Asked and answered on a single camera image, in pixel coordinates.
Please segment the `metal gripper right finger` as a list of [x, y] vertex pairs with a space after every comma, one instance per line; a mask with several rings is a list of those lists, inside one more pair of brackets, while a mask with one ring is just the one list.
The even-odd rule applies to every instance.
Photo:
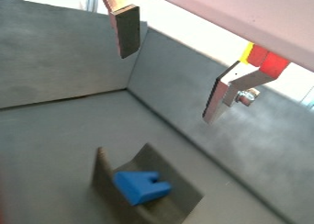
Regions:
[[261, 45], [249, 42], [240, 60], [216, 80], [204, 120], [214, 122], [234, 102], [250, 106], [261, 93], [256, 87], [273, 82], [291, 63]]

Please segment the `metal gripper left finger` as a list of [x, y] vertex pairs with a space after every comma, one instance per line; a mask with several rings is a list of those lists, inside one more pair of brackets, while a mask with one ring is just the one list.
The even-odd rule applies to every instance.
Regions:
[[125, 59], [141, 47], [141, 8], [129, 0], [102, 0], [116, 31], [120, 55]]

